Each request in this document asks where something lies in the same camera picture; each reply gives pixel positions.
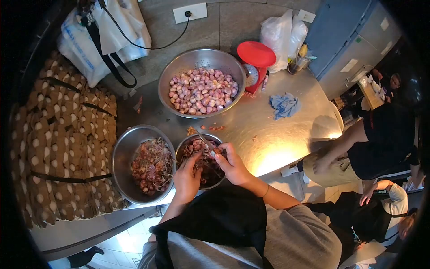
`tiled floor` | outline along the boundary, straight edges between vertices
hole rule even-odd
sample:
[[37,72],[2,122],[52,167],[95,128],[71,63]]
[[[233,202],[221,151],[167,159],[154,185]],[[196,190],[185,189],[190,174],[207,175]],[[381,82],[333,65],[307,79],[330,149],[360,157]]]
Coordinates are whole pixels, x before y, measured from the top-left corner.
[[[281,177],[280,170],[276,170],[260,178],[273,187],[294,196],[302,203],[336,202],[342,192],[363,193],[361,184],[350,183],[330,188],[323,188],[312,181],[305,184],[302,180],[303,172]],[[96,254],[89,265],[96,269],[137,268],[136,265],[142,257],[143,245],[150,236],[149,227],[157,225],[160,219],[161,217],[145,219],[98,244],[97,246],[103,249],[104,255]]]
[[142,258],[143,245],[148,241],[149,227],[158,224],[161,217],[145,219],[120,234],[98,244],[104,255],[96,254],[88,265],[96,269],[137,268]]

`power cord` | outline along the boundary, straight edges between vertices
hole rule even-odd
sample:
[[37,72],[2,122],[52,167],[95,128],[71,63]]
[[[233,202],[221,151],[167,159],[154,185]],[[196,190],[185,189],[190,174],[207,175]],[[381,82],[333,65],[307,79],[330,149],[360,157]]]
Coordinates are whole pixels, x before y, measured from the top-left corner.
[[106,11],[106,13],[109,15],[109,17],[112,19],[112,21],[114,22],[114,24],[117,26],[117,28],[118,28],[118,30],[121,32],[121,34],[124,36],[124,38],[125,39],[127,39],[127,41],[128,42],[130,42],[130,44],[132,44],[132,45],[134,45],[134,46],[136,46],[136,47],[139,47],[139,48],[143,48],[143,49],[164,49],[164,48],[166,48],[166,47],[168,47],[168,46],[170,46],[170,45],[172,45],[173,43],[175,43],[176,41],[178,41],[184,34],[185,34],[185,31],[187,30],[187,28],[188,28],[188,23],[190,22],[190,17],[191,17],[191,12],[190,11],[186,11],[185,12],[185,17],[187,17],[188,18],[188,20],[187,20],[187,25],[185,26],[185,29],[184,29],[184,31],[182,32],[182,34],[178,37],[178,38],[176,38],[173,42],[171,42],[170,44],[167,44],[167,45],[165,45],[165,46],[163,46],[163,47],[159,47],[159,48],[145,48],[145,47],[143,47],[143,46],[139,46],[139,45],[137,45],[137,44],[134,44],[130,39],[128,39],[128,37],[124,34],[124,32],[121,30],[121,27],[118,25],[118,23],[115,21],[115,19],[114,19],[114,17],[111,15],[111,13],[109,12],[109,10],[107,10],[107,8],[106,8],[106,4],[104,3],[104,0],[98,0],[98,2],[100,3],[100,7],[101,8],[103,8],[105,11]]

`knife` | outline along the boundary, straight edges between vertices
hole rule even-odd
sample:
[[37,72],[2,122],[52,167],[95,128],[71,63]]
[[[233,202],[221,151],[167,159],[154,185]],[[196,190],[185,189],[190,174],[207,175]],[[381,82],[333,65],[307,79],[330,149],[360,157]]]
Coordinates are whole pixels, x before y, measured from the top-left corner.
[[211,151],[210,151],[210,154],[211,154],[212,156],[215,156],[214,147],[211,145],[211,143],[209,143],[209,141],[208,141],[206,138],[204,138],[204,137],[203,137],[203,135],[202,135],[201,133],[199,133],[199,131],[197,131],[197,130],[196,130],[196,132],[197,132],[197,134],[200,136],[200,138],[203,140],[203,142],[205,142],[205,143],[206,143],[206,145],[208,145],[209,149],[211,150]]

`stainless steel bowl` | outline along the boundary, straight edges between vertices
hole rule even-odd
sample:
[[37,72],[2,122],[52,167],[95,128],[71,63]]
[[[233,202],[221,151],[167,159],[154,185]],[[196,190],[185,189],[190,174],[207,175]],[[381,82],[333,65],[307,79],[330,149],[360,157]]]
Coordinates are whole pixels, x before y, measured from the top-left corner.
[[175,148],[167,136],[154,126],[136,125],[123,133],[115,145],[112,154],[112,175],[120,189],[120,193],[127,200],[135,204],[151,204],[158,202],[163,199],[173,187],[173,180],[171,180],[165,192],[156,192],[154,195],[149,196],[140,190],[132,177],[131,163],[135,156],[136,149],[143,142],[158,137],[163,138],[169,145],[169,150],[172,153],[173,159],[172,174],[174,174],[176,172]]
[[[181,74],[187,73],[190,69],[199,69],[200,67],[218,69],[224,74],[230,74],[233,80],[238,84],[238,93],[233,102],[221,111],[201,116],[181,114],[170,102],[170,81],[174,76],[180,76]],[[181,117],[199,119],[218,115],[234,106],[245,92],[245,82],[245,71],[239,61],[232,55],[217,49],[194,49],[180,54],[164,68],[160,80],[158,81],[158,96],[163,105],[172,113]]]
[[[221,144],[222,141],[221,139],[219,139],[218,137],[210,134],[210,133],[201,133],[202,136],[204,136],[208,141],[214,141],[217,145]],[[181,141],[181,143],[179,143],[178,148],[176,149],[176,159],[178,160],[178,164],[182,159],[182,153],[184,152],[184,147],[191,144],[195,139],[200,138],[198,134],[195,135],[191,135],[191,136],[187,136],[184,140]],[[225,179],[225,176],[215,185],[209,186],[209,187],[205,187],[205,188],[199,188],[201,190],[208,190],[208,189],[212,189],[215,188],[216,186],[220,185],[221,182]]]

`wooden table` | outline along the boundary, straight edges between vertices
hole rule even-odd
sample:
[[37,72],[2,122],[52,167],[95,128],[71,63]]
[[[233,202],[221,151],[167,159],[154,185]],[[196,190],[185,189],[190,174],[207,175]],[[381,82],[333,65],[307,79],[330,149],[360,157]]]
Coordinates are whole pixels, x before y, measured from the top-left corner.
[[370,109],[374,110],[380,105],[383,105],[384,102],[382,101],[379,96],[375,95],[375,92],[372,88],[372,85],[370,83],[366,83],[366,86],[363,87],[363,85],[360,82],[357,82],[359,85],[361,91],[364,94],[364,97],[366,98],[367,102],[369,103]]

